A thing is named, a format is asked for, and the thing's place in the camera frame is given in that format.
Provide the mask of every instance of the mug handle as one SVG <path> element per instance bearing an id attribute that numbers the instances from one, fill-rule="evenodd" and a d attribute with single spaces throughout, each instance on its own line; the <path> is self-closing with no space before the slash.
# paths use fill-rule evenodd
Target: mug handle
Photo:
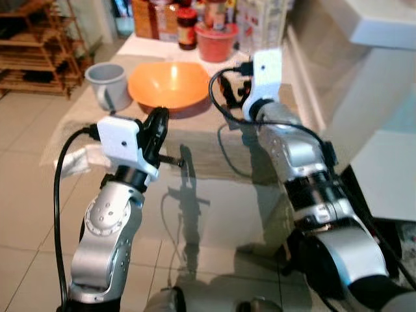
<path id="1" fill-rule="evenodd" d="M 110 114 L 114 114 L 116 112 L 116 108 L 114 107 L 114 104 L 112 103 L 111 97 L 109 93 L 107 92 L 106 86 L 99 86 L 97 90 L 97 99 L 101 107 L 104 108 L 108 106 L 110 110 Z"/>

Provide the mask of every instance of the orange bowl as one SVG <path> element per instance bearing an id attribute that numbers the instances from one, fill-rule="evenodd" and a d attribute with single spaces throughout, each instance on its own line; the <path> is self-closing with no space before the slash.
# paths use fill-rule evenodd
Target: orange bowl
<path id="1" fill-rule="evenodd" d="M 179 112 L 207 97 L 209 79 L 198 63 L 143 63 L 130 76 L 128 89 L 141 105 Z"/>

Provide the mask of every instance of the white plastic bracket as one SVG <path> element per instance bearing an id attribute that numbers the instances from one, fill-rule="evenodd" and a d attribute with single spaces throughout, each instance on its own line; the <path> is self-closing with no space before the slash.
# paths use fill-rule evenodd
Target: white plastic bracket
<path id="1" fill-rule="evenodd" d="M 106 116 L 97 123 L 101 150 L 116 165 L 136 168 L 148 174 L 150 181 L 159 177 L 159 171 L 143 158 L 138 146 L 138 124 L 129 118 Z"/>
<path id="2" fill-rule="evenodd" d="M 281 49 L 262 50 L 253 56 L 253 78 L 250 95 L 242 106 L 244 119 L 252 120 L 250 108 L 259 99 L 279 101 L 282 73 Z"/>

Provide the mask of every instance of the condiment jar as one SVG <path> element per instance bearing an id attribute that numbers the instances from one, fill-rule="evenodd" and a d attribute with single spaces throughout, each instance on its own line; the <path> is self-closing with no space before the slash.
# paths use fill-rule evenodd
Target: condiment jar
<path id="1" fill-rule="evenodd" d="M 180 8 L 177 11 L 178 43 L 182 50 L 196 48 L 195 24 L 198 13 L 193 8 Z"/>

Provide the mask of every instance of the red container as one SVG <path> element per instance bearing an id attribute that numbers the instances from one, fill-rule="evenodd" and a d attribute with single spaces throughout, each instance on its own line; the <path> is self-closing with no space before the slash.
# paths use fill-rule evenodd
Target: red container
<path id="1" fill-rule="evenodd" d="M 233 46 L 239 33 L 236 24 L 227 24 L 224 31 L 208 29 L 203 22 L 195 25 L 201 59 L 207 62 L 223 62 L 233 52 Z"/>

